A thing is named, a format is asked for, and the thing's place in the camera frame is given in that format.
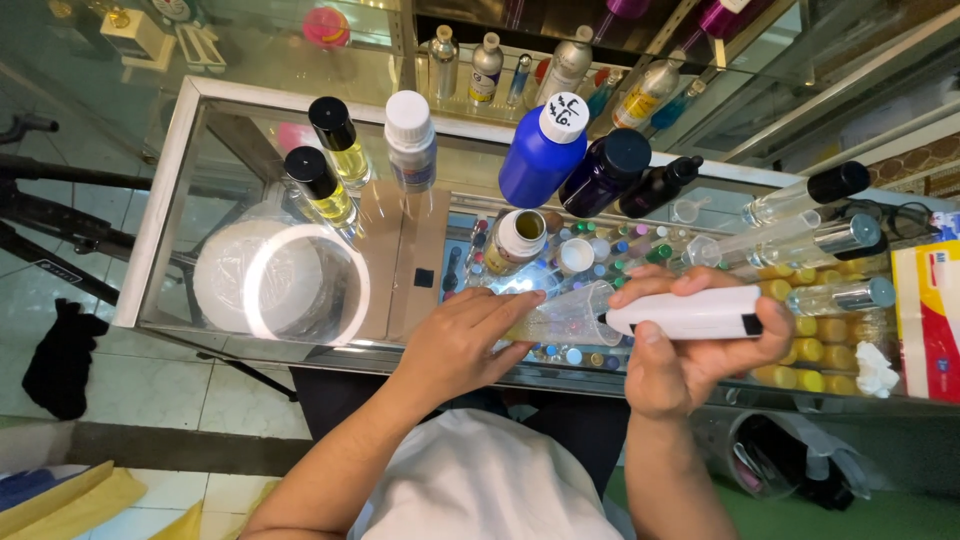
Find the blue plastic bottle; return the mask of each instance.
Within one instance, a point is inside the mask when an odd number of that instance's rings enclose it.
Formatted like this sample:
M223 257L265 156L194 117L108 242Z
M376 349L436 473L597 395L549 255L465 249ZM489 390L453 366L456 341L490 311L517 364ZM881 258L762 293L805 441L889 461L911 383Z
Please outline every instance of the blue plastic bottle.
M523 115L500 167L500 192L520 209L543 206L587 151L589 110L577 94L560 92Z

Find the hand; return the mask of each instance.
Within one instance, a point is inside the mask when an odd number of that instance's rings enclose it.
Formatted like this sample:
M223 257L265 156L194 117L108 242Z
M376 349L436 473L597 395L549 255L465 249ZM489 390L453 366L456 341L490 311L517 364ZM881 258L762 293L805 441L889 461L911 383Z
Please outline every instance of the hand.
M417 326L391 380L416 396L424 413L497 382L534 343L516 341L495 354L491 347L544 298L541 290L497 296L486 287L464 289Z
M610 298L610 307L624 307L651 294L689 296L706 288L743 284L730 274L704 266L676 279L665 268L644 264L632 269L630 276L633 279ZM636 325L625 382L630 407L651 418L685 416L707 400L721 379L784 357L793 337L793 315L777 301L760 297L756 316L763 324L763 334L744 339L672 343L656 323Z

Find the dark blue glass bottle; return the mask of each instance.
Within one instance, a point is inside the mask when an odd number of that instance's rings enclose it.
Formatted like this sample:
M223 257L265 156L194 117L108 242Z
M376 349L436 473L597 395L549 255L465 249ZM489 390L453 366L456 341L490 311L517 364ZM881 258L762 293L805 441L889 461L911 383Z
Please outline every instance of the dark blue glass bottle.
M650 165L646 137L620 128L593 141L577 168L560 187L560 202L577 217L593 217L639 182Z

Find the yellow liquid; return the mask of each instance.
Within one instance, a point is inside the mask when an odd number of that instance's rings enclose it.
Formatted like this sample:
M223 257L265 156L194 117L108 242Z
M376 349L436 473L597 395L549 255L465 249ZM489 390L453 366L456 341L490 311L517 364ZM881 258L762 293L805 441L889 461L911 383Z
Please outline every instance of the yellow liquid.
M359 189L370 180L370 167L367 165L367 157L360 149L359 140L343 152L331 150L330 160L347 189Z
M353 199L350 199L342 184L337 184L337 188L329 197L320 200L311 199L310 204L334 227L346 227L357 217L357 208L353 204Z

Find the person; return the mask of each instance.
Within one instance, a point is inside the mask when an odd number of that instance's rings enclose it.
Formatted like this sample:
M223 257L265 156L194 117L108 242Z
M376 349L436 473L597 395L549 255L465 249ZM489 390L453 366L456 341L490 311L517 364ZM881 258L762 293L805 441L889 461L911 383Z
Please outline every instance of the person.
M630 274L611 307L644 295L741 284L705 267L679 279L655 265ZM495 296L471 288L438 306L413 332L396 370L364 403L343 411L349 400L333 402L331 414L340 411L345 419L255 510L240 538L622 538L605 518L584 445L571 450L476 409L449 410L421 423L438 405L497 382L526 356L532 343L490 350L544 298L542 291ZM625 480L636 537L736 538L686 417L724 377L786 354L792 315L765 297L757 300L756 315L763 334L749 339L673 343L651 321L636 326L624 387ZM590 433L566 440L588 448ZM612 465L593 469L609 477Z

